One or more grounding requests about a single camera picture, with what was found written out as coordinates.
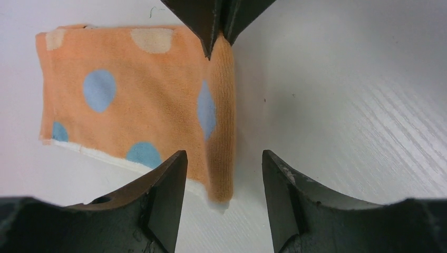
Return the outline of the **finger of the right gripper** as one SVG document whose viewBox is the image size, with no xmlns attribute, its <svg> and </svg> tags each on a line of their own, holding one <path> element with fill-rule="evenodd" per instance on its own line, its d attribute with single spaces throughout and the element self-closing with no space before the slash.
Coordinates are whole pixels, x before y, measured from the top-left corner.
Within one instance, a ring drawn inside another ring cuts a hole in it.
<svg viewBox="0 0 447 253">
<path fill-rule="evenodd" d="M 210 59 L 220 29 L 221 0 L 162 0 L 201 41 Z"/>
<path fill-rule="evenodd" d="M 222 31 L 233 45 L 239 34 L 259 17 L 275 0 L 222 1 Z"/>
</svg>

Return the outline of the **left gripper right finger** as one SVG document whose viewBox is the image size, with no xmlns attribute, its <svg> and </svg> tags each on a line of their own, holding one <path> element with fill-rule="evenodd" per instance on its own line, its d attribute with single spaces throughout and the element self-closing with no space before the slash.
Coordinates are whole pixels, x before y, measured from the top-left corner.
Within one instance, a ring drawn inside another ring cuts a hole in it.
<svg viewBox="0 0 447 253">
<path fill-rule="evenodd" d="M 445 199 L 359 200 L 270 150 L 262 170 L 274 252 L 446 252 Z"/>
</svg>

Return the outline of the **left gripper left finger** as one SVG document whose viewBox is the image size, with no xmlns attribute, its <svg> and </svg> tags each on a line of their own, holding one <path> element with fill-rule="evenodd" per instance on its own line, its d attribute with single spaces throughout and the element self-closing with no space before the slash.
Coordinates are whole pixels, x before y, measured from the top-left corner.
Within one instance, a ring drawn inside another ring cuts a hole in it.
<svg viewBox="0 0 447 253">
<path fill-rule="evenodd" d="M 188 159 L 156 169 L 88 204 L 1 199 L 1 252 L 174 252 Z"/>
</svg>

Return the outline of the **orange polka dot towel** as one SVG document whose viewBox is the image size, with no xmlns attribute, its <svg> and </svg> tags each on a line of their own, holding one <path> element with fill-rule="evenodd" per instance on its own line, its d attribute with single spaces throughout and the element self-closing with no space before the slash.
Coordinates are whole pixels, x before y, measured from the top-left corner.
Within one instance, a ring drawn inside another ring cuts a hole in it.
<svg viewBox="0 0 447 253">
<path fill-rule="evenodd" d="M 185 150 L 193 190 L 232 199 L 236 91 L 223 35 L 209 58 L 182 25 L 61 26 L 35 42 L 44 144 L 142 173 Z"/>
</svg>

